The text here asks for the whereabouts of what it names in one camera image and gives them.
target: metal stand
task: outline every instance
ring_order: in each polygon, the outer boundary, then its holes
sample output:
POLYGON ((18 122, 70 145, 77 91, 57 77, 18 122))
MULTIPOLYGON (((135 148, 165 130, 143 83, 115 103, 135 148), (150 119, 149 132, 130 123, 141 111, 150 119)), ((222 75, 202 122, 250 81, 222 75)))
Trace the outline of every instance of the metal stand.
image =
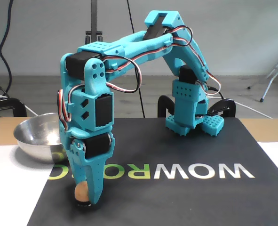
POLYGON ((102 32, 97 31, 97 0, 91 0, 91 31, 86 31, 85 44, 103 41, 102 32))
POLYGON ((271 71, 267 76, 265 76, 264 78, 260 78, 258 82, 253 83, 252 85, 250 85, 249 87, 247 87, 247 89, 251 89, 254 85, 260 83, 262 80, 268 79, 269 77, 271 77, 270 82, 269 82, 269 84, 268 84, 268 86, 267 86, 267 88, 266 88, 266 90, 265 90, 265 92, 264 92, 262 98, 260 99, 260 102, 263 102, 263 101, 264 101, 264 98, 265 98, 265 96, 266 96, 266 94, 267 94, 267 92, 269 91, 269 88, 270 88, 272 82, 274 81, 274 79, 275 79, 277 76, 278 76, 278 63, 274 66, 274 68, 272 69, 272 71, 271 71))

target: floor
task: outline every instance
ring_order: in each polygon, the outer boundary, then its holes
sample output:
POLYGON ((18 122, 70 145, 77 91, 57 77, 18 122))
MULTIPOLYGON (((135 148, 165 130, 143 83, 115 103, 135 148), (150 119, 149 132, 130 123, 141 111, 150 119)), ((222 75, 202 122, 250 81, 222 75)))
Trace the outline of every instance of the floor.
MULTIPOLYGON (((222 94, 239 103, 248 105, 273 118, 278 118, 278 77, 273 82, 263 103, 259 102, 267 83, 258 84, 251 90, 246 88, 258 80, 258 76, 222 76, 218 77, 222 83, 222 94)), ((174 76, 143 76, 141 86, 142 98, 146 117, 157 117, 157 101, 161 95, 171 96, 172 80, 174 76)), ((7 86, 8 78, 0 76, 0 85, 7 86)), ((135 78, 123 76, 114 81, 116 85, 133 89, 135 78)), ((61 88, 59 76, 15 76, 9 94, 24 102, 37 114, 56 112, 57 91, 61 88)), ((9 116, 11 112, 0 115, 9 116)), ((237 106, 238 118, 263 118, 244 107, 237 106)), ((139 94, 124 94, 115 92, 115 117, 138 118, 142 117, 139 94)))

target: gray wall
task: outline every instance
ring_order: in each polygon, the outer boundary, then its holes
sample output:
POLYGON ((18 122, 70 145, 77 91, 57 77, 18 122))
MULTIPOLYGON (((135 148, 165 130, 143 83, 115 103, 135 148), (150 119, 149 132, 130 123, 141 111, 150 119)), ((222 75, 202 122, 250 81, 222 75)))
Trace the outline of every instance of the gray wall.
MULTIPOLYGON (((0 41, 9 0, 0 0, 0 41)), ((148 12, 178 10, 217 75, 267 73, 278 61, 278 0, 130 0, 135 30, 148 12)), ((59 74, 59 60, 84 44, 90 0, 15 0, 3 53, 14 75, 59 74)), ((126 0, 98 1, 98 29, 111 42, 131 33, 126 0)), ((142 65, 148 75, 171 74, 163 59, 142 65)), ((6 74, 0 59, 0 74, 6 74)))

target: black mat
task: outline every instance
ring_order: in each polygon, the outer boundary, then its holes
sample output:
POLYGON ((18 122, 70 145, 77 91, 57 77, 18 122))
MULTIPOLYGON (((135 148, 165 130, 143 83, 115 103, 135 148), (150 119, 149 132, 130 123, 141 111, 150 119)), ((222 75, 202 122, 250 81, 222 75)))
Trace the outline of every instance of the black mat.
MULTIPOLYGON (((123 166, 118 179, 105 179, 99 203, 89 210, 74 203, 71 171, 49 180, 28 223, 29 226, 278 226, 278 169, 238 119, 227 118, 218 137, 200 130, 179 137, 164 128, 164 119, 116 119, 114 156, 107 164, 123 166), (176 170, 168 179, 163 171, 154 179, 157 164, 171 171, 180 164, 189 179, 176 170), (211 166, 209 179, 194 177, 188 167, 211 166), (234 172, 241 164, 254 178, 219 173, 219 164, 234 172), (132 179, 128 164, 150 166, 151 179, 132 179)), ((196 167, 207 175, 204 167, 196 167)), ((51 175, 61 173, 54 168, 51 175)), ((116 175, 116 167, 106 170, 116 175)))

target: wowrobo logo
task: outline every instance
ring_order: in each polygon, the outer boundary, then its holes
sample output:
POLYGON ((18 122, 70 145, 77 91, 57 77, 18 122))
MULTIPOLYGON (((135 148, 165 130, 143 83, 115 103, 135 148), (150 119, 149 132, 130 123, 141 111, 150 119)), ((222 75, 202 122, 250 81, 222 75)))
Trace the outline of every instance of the wowrobo logo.
MULTIPOLYGON (((62 168, 62 173, 58 176, 50 176, 50 180, 57 180, 65 177, 69 168, 65 165, 55 165, 54 167, 62 168)), ((134 164, 128 164, 128 169, 125 169, 123 166, 118 164, 107 164, 104 167, 104 179, 118 179, 126 174, 126 170, 128 170, 127 175, 132 179, 160 179, 162 177, 166 177, 168 179, 174 179, 176 171, 178 171, 183 179, 189 179, 189 176, 193 176, 199 179, 210 179, 216 175, 216 171, 213 167, 202 164, 195 163, 188 167, 181 167, 180 164, 172 164, 171 171, 167 170, 167 167, 164 164, 157 164, 155 172, 151 176, 151 171, 149 164, 144 164, 143 169, 138 168, 134 164), (110 167, 115 167, 118 169, 118 173, 116 175, 107 175, 106 169, 110 167), (198 174, 196 172, 197 167, 202 167, 207 170, 205 175, 198 174)), ((218 176, 221 179, 225 178, 241 178, 242 174, 245 174, 249 178, 255 178, 244 166, 240 163, 234 163, 232 166, 227 166, 224 163, 219 163, 218 167, 218 176)))

